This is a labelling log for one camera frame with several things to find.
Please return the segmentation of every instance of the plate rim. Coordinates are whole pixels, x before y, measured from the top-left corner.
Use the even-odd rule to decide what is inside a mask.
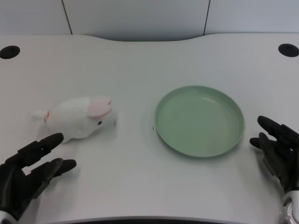
[[[159,108],[161,102],[162,102],[167,96],[169,96],[170,94],[172,94],[172,93],[175,92],[175,91],[178,91],[178,90],[180,90],[180,89],[184,89],[184,88],[192,88],[192,87],[196,87],[196,88],[198,88],[198,87],[199,87],[199,88],[200,88],[200,87],[203,87],[203,88],[208,88],[208,89],[212,89],[212,90],[214,90],[214,91],[220,92],[221,94],[224,94],[224,95],[227,96],[229,99],[231,99],[231,100],[235,103],[235,105],[239,108],[239,110],[240,110],[240,112],[241,112],[242,121],[243,121],[243,129],[242,129],[242,132],[241,132],[239,138],[235,141],[235,144],[234,144],[232,147],[230,147],[230,148],[228,148],[227,150],[222,151],[222,152],[220,152],[220,153],[215,153],[215,154],[212,154],[212,155],[205,155],[205,156],[198,156],[198,155],[192,155],[192,154],[188,154],[188,153],[183,153],[183,152],[177,150],[175,147],[173,147],[171,144],[169,144],[169,142],[167,142],[167,141],[165,140],[165,138],[162,136],[161,132],[159,131],[158,125],[157,125],[157,111],[158,111],[158,108]],[[242,138],[244,137],[244,132],[245,132],[245,118],[244,118],[244,114],[243,114],[241,108],[239,107],[239,105],[238,105],[238,104],[237,104],[237,103],[236,103],[236,102],[235,102],[229,95],[223,93],[223,92],[220,91],[220,90],[217,90],[217,89],[215,89],[215,88],[209,87],[209,86],[204,86],[204,85],[187,85],[187,86],[183,86],[183,87],[176,88],[176,89],[174,89],[174,90],[168,92],[168,93],[167,93],[166,95],[164,95],[164,96],[160,99],[160,101],[158,102],[158,104],[157,104],[157,106],[156,106],[156,109],[155,109],[155,114],[154,114],[154,116],[155,116],[155,117],[154,117],[154,124],[155,124],[155,127],[156,127],[156,131],[158,132],[158,134],[159,134],[159,136],[161,137],[161,139],[162,139],[162,140],[163,140],[163,141],[164,141],[170,148],[174,149],[175,151],[177,151],[177,152],[179,152],[179,153],[181,153],[181,154],[188,155],[188,156],[191,156],[191,157],[197,157],[197,158],[209,158],[209,157],[214,157],[214,156],[218,156],[218,155],[227,153],[228,151],[232,150],[236,145],[238,145],[238,144],[240,143],[240,141],[242,140]]]

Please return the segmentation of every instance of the table surface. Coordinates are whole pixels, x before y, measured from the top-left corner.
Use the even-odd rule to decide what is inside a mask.
[[[280,54],[282,43],[299,46],[299,35],[221,34],[177,42],[1,36],[0,49],[21,49],[17,57],[0,60],[1,163],[41,138],[42,122],[28,118],[36,109],[108,95],[117,114],[115,126],[62,144],[34,166],[57,157],[78,164],[51,181],[20,223],[136,216],[276,223],[283,192],[249,139],[262,131],[259,115],[299,130],[299,57]],[[246,129],[234,150],[196,159],[160,140],[153,130],[155,107],[187,85],[216,88],[240,106]]]

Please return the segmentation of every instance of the bunny ear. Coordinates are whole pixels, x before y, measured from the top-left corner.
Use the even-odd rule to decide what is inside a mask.
[[[111,104],[111,98],[105,97],[105,96],[95,97],[95,98],[92,98],[92,103],[109,105],[109,104]]]
[[[109,105],[92,102],[92,104],[88,107],[87,114],[90,118],[96,118],[108,114],[111,110],[112,109]]]

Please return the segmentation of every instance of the bunny tail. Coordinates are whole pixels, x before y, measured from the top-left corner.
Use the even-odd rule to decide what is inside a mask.
[[[31,120],[44,119],[46,121],[48,116],[49,116],[49,111],[35,111],[31,115]]]

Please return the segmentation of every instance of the white plush bunny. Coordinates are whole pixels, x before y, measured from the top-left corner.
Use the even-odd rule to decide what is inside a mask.
[[[81,139],[99,129],[111,111],[109,97],[76,98],[64,101],[48,111],[36,111],[34,119],[44,119],[52,133],[62,133],[64,142]]]

